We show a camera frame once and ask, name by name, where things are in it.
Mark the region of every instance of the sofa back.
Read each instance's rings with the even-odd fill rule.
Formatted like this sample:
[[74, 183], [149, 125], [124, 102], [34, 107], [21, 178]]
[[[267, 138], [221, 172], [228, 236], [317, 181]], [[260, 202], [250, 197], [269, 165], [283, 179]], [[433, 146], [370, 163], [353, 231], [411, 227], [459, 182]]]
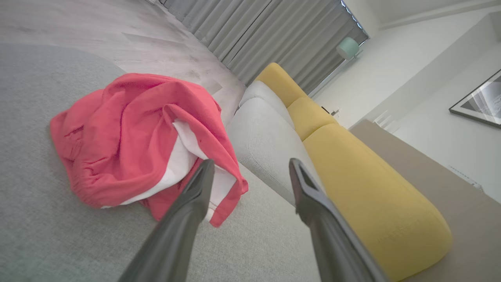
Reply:
[[257, 80], [288, 108], [329, 198], [392, 281], [444, 257], [450, 230], [423, 195], [312, 101], [279, 65], [270, 64]]

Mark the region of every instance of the framed picture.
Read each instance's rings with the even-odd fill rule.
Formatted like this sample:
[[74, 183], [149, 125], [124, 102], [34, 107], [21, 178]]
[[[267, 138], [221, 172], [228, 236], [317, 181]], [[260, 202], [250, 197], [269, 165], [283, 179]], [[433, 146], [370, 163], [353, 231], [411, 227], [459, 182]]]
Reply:
[[501, 128], [501, 70], [449, 111]]

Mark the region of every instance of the black plastic arm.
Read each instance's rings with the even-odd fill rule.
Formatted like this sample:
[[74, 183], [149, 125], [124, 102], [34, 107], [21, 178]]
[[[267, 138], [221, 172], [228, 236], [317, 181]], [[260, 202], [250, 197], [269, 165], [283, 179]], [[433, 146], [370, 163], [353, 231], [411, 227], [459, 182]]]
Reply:
[[119, 282], [185, 281], [198, 225], [207, 214], [214, 161], [205, 160], [157, 224]]
[[322, 281], [389, 281], [303, 163], [298, 159], [291, 159], [289, 173], [296, 200], [296, 213], [310, 228]]

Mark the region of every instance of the wooden floor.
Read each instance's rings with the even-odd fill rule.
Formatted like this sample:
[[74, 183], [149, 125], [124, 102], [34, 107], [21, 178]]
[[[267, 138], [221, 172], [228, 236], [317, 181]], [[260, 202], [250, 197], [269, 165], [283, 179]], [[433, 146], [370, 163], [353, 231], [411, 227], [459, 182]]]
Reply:
[[126, 72], [202, 85], [227, 125], [245, 86], [160, 3], [146, 0], [1, 0], [0, 43], [73, 47]]

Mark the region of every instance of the sofa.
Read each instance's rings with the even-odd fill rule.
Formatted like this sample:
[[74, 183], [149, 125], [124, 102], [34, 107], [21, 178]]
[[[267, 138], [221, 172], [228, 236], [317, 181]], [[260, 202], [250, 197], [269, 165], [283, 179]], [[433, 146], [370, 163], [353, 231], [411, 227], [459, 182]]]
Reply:
[[288, 160], [300, 159], [392, 281], [429, 268], [451, 249], [437, 208], [278, 64], [247, 88], [227, 132], [239, 162], [291, 205]]

